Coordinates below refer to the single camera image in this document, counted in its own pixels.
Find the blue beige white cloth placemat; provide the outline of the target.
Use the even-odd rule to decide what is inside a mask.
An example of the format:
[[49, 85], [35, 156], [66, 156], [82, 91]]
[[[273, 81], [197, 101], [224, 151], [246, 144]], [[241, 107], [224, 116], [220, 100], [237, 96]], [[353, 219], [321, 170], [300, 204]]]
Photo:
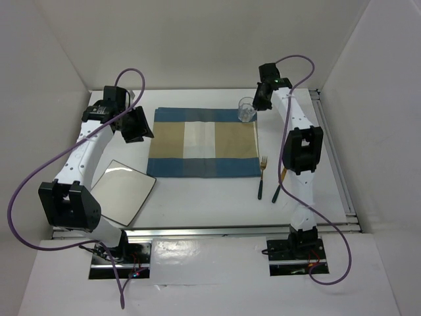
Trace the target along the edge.
[[249, 178], [260, 175], [257, 117], [236, 109], [159, 107], [147, 174], [155, 178]]

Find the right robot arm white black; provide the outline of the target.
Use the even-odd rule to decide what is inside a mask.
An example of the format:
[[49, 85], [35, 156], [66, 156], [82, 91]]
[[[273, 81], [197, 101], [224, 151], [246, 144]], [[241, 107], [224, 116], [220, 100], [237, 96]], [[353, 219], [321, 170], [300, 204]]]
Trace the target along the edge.
[[291, 91], [291, 82], [281, 77], [275, 63], [261, 65], [259, 76], [253, 108], [257, 111], [276, 108], [284, 120], [287, 132], [284, 133], [278, 170], [289, 176], [291, 187], [288, 192], [298, 199], [291, 216], [287, 244], [268, 246], [262, 253], [275, 260], [310, 259], [318, 241], [318, 230], [309, 207], [314, 205], [312, 183], [321, 158], [324, 132], [306, 117]]

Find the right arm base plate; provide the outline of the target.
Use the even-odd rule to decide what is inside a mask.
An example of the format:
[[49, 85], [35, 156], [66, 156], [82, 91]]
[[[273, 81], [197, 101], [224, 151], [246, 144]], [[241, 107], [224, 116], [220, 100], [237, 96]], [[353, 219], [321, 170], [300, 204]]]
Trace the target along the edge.
[[314, 246], [293, 252], [287, 240], [267, 240], [261, 253], [268, 258], [270, 276], [329, 274], [324, 244], [318, 239]]

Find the clear plastic cup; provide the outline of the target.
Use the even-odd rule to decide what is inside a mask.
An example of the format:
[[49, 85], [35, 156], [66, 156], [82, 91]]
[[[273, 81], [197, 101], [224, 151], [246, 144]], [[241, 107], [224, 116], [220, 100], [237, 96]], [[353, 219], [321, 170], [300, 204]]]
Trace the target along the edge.
[[241, 122], [251, 122], [256, 115], [252, 97], [243, 97], [239, 100], [237, 117]]

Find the square white plate dark rim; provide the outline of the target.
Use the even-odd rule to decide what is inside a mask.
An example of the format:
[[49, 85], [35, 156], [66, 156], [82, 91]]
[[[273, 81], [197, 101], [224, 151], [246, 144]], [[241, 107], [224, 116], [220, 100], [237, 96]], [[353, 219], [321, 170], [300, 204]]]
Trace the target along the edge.
[[152, 192], [157, 179], [118, 161], [111, 161], [91, 194], [101, 206], [101, 215], [128, 227]]

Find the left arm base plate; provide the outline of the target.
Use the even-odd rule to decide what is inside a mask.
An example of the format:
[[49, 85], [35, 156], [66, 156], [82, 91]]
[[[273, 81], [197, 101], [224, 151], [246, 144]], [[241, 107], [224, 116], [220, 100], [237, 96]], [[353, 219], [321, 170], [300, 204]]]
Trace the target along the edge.
[[[118, 276], [123, 279], [132, 277], [133, 279], [147, 279], [150, 277], [152, 243], [142, 242], [140, 244], [131, 243], [128, 251], [114, 257], [114, 263]], [[90, 280], [110, 280], [115, 279], [111, 259], [101, 246], [94, 246], [88, 249], [91, 253], [91, 264], [89, 268]]]

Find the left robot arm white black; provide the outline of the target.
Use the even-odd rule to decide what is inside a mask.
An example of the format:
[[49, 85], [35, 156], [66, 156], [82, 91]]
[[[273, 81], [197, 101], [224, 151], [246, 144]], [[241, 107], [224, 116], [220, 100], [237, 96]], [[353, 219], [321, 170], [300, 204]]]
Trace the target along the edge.
[[116, 263], [130, 254], [127, 234], [101, 216], [101, 206], [91, 194], [91, 183], [99, 160], [114, 133], [120, 131], [128, 144], [153, 138], [144, 110], [134, 107], [128, 90], [105, 86], [103, 97], [82, 115], [81, 145], [70, 155], [51, 182], [42, 182], [39, 198], [51, 226], [79, 230], [107, 247]]

